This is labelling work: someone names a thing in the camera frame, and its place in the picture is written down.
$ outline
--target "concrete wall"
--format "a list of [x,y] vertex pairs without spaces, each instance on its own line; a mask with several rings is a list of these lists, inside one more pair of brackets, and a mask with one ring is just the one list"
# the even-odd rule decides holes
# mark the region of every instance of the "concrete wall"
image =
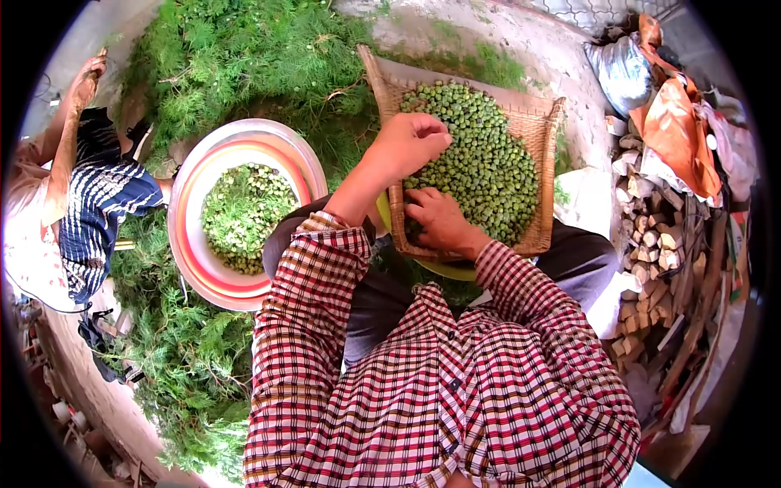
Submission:
[[723,94],[743,97],[743,89],[732,65],[695,12],[681,7],[660,24],[664,44],[676,52],[697,88],[708,91],[711,86],[716,86]]
[[44,130],[57,107],[50,105],[70,86],[84,62],[109,46],[108,70],[101,78],[97,106],[113,106],[119,98],[119,74],[127,64],[133,41],[157,15],[162,0],[101,0],[89,2],[49,60],[35,96],[27,108],[22,136]]

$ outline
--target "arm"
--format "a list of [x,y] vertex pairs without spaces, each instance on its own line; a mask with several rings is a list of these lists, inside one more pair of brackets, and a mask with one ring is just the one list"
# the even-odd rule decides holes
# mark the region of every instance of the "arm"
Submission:
[[[421,137],[420,127],[435,128]],[[298,227],[255,317],[253,391],[244,452],[248,486],[275,480],[304,453],[339,376],[355,285],[369,267],[360,224],[392,181],[436,158],[450,141],[427,114],[399,114],[322,212]]]
[[89,73],[73,91],[71,108],[66,114],[59,138],[57,151],[52,161],[52,174],[49,177],[41,225],[46,227],[60,220],[68,211],[68,188],[73,165],[76,164],[76,136],[79,119],[84,108],[89,105],[98,89],[97,73]]
[[567,408],[608,446],[602,484],[620,486],[637,456],[640,424],[632,400],[580,306],[511,248],[469,225],[449,194],[433,188],[408,194],[406,212],[424,229],[422,243],[476,261],[499,316],[537,333],[551,378],[563,386]]
[[46,227],[60,220],[68,211],[68,187],[70,174],[76,163],[76,133],[79,129],[80,110],[70,110],[62,127],[57,152],[52,161],[41,225]]

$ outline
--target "stacked wood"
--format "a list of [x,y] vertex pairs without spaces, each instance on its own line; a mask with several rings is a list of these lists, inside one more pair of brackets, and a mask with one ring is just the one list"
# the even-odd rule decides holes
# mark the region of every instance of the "stacked wood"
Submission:
[[637,359],[652,326],[661,326],[673,317],[675,292],[672,277],[667,276],[685,258],[684,200],[671,188],[657,187],[631,168],[628,174],[615,189],[623,214],[619,233],[628,244],[622,266],[640,281],[643,290],[621,294],[617,339],[611,345],[621,366]]

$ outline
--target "yellow bowl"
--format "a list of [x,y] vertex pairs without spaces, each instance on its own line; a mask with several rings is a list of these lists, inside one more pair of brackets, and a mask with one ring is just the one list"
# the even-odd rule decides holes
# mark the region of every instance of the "yellow bowl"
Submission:
[[[382,218],[385,227],[390,229],[391,204],[388,201],[388,194],[386,191],[382,192],[380,197],[377,198],[377,211],[380,213],[380,217]],[[420,261],[418,259],[416,259],[416,261],[418,264],[428,269],[429,271],[435,272],[436,274],[444,276],[445,278],[450,278],[451,280],[474,281],[476,279],[476,273],[474,269],[456,268],[455,266],[450,266],[449,264],[443,262]]]

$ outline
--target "plastic bag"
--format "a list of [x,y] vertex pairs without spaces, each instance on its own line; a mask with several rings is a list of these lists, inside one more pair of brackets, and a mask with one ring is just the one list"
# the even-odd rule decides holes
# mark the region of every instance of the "plastic bag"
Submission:
[[606,46],[583,46],[602,91],[624,119],[651,94],[651,64],[640,52],[637,39],[633,32]]
[[632,109],[631,116],[646,146],[656,151],[662,161],[702,198],[711,197],[722,187],[716,173],[713,154],[705,144],[701,119],[694,114],[689,83],[681,77],[669,78],[652,102]]
[[732,191],[734,201],[746,201],[751,196],[759,171],[757,169],[757,151],[751,132],[736,127],[716,112],[707,102],[694,104],[694,111],[708,121],[716,137],[716,154],[727,173],[727,184]]

